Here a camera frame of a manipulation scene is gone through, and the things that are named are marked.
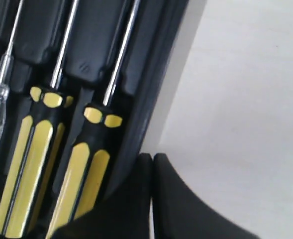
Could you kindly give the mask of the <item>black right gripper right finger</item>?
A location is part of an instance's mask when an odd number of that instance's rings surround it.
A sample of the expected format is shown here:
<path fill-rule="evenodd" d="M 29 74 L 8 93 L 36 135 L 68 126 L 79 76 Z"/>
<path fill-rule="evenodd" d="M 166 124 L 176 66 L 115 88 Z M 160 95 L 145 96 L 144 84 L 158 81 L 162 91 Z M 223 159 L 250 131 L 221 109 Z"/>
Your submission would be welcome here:
<path fill-rule="evenodd" d="M 153 160 L 153 220 L 157 239 L 258 238 L 201 200 L 164 153 Z"/>

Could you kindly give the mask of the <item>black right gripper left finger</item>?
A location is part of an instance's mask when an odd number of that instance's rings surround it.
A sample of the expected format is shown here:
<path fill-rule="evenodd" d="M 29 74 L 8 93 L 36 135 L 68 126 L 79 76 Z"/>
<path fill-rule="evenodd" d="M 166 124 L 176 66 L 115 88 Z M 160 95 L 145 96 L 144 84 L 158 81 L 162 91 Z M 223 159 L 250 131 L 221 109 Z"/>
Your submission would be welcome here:
<path fill-rule="evenodd" d="M 124 182 L 103 202 L 58 228 L 54 239 L 148 239 L 153 161 L 141 153 Z"/>

